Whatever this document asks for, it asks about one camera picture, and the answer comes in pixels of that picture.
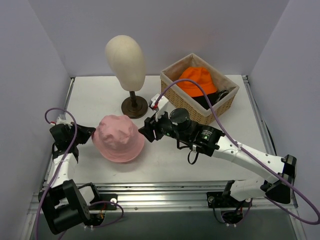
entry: wooden base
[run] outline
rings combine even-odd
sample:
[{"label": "wooden base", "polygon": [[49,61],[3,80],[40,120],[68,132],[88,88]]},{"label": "wooden base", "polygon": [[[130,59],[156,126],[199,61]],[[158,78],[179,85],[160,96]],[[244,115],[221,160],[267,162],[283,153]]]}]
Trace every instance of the wooden base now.
[{"label": "wooden base", "polygon": [[129,118],[138,119],[147,113],[148,103],[143,97],[136,96],[134,91],[130,91],[130,97],[123,101],[121,110]]}]

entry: wicker basket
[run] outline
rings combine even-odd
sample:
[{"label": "wicker basket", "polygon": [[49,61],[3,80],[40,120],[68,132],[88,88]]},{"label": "wicker basket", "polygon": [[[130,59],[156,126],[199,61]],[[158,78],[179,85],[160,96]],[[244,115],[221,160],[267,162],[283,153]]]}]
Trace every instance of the wicker basket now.
[{"label": "wicker basket", "polygon": [[[194,53],[182,58],[161,72],[161,91],[163,91],[170,83],[178,80],[188,67],[205,67],[210,72],[212,81],[218,88],[218,91],[229,90],[229,94],[227,96],[213,105],[213,109],[218,116],[227,111],[231,107],[236,93],[239,90],[239,86]],[[177,85],[173,85],[165,93],[165,97],[176,108],[187,109],[190,114],[190,118],[193,121],[208,125],[215,120],[215,117],[210,109],[206,110],[203,108],[197,101],[192,99],[192,97],[190,97]]]}]

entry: hat brim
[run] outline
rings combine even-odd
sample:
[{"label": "hat brim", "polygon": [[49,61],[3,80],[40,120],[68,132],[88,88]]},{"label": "hat brim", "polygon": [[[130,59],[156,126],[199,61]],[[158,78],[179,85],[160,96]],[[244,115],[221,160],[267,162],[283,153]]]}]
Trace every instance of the hat brim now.
[{"label": "hat brim", "polygon": [[[205,86],[201,86],[202,89],[204,90],[204,92],[209,95],[209,94],[214,94],[217,92],[217,88],[216,86],[212,83],[212,84],[208,84]],[[200,97],[203,96],[204,94],[202,93],[202,91],[195,86],[194,88],[181,88],[183,91],[185,91],[190,97],[195,98],[195,97]]]},{"label": "hat brim", "polygon": [[93,144],[100,151],[104,158],[114,163],[127,163],[132,161],[140,154],[145,145],[145,137],[141,133],[138,133],[137,139],[134,141],[134,145],[130,149],[121,152],[113,151],[111,149],[106,150],[101,139],[99,138],[99,134],[95,133],[91,137]]}]

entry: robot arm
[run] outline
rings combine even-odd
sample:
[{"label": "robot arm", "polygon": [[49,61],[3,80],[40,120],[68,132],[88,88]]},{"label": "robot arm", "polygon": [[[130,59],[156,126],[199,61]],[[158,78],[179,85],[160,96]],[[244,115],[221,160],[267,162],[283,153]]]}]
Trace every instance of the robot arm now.
[{"label": "robot arm", "polygon": [[[77,125],[77,136],[74,144],[65,159],[62,159],[75,135],[75,126],[58,118],[57,123],[50,129],[54,138],[54,145],[52,146],[54,172],[57,171],[61,162],[62,164],[44,197],[41,208],[53,234],[59,234],[80,223],[91,225],[88,205],[100,200],[99,192],[92,183],[78,188],[72,178],[78,164],[79,151],[77,145],[85,144],[95,130],[94,127]],[[44,192],[39,193],[39,202]]]},{"label": "robot arm", "polygon": [[[145,119],[144,126],[139,129],[139,132],[151,143],[154,140],[160,140],[163,136],[171,137],[176,139],[177,146],[183,143],[197,154],[225,159],[259,176],[257,179],[229,181],[223,193],[225,196],[230,196],[239,202],[249,198],[267,196],[278,203],[290,203],[290,188],[241,151],[240,147],[234,146],[222,131],[190,120],[189,113],[184,108],[173,110],[169,117],[166,112],[168,100],[164,96],[155,106],[154,102],[158,96],[154,96],[150,103],[150,107],[157,112],[152,117]],[[294,183],[297,163],[295,157],[291,155],[273,156],[237,143],[271,170],[290,183]]]}]

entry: screw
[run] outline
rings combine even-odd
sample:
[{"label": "screw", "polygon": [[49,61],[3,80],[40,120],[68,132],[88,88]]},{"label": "screw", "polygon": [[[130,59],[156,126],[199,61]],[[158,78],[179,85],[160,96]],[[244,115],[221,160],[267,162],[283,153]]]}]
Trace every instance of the screw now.
[{"label": "screw", "polygon": [[213,203],[213,201],[215,200],[215,198],[213,196],[208,197],[208,202],[209,203]]},{"label": "screw", "polygon": [[112,203],[117,203],[117,199],[115,199],[115,198],[111,198],[111,200],[110,200],[110,202],[112,202]]}]

